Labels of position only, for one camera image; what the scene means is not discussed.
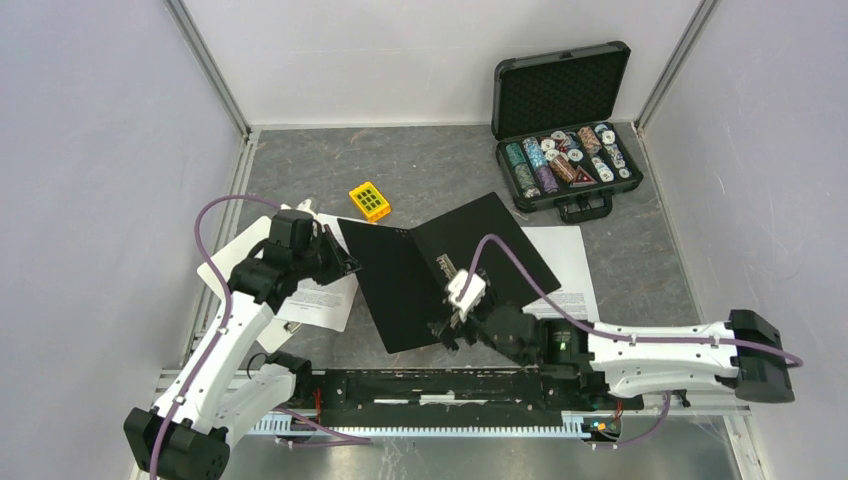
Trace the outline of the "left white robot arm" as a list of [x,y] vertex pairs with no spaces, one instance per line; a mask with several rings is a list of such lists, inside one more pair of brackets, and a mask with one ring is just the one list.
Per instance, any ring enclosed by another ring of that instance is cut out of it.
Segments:
[[273,407],[306,405],[309,361],[274,353],[234,393],[248,350],[304,281],[330,285],[359,270],[337,222],[309,209],[263,216],[209,258],[198,273],[221,306],[174,382],[124,425],[137,466],[158,479],[218,479],[233,447]]

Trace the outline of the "red folder with black inside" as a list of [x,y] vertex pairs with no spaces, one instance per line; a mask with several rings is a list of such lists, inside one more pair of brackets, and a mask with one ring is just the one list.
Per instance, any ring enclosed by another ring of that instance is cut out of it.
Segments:
[[457,269],[470,266],[487,234],[498,235],[544,293],[561,283],[496,193],[486,194],[412,229],[339,220],[357,280],[387,352],[433,345],[430,324],[450,318],[446,256]]

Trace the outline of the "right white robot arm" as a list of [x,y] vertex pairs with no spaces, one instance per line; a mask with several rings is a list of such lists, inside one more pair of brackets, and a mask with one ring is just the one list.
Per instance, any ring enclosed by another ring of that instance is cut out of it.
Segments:
[[591,408],[661,391],[729,391],[766,404],[795,399],[789,375],[795,362],[777,328],[752,310],[734,309],[711,324],[632,327],[479,306],[429,328],[449,350],[460,340],[480,342],[517,365],[574,381]]

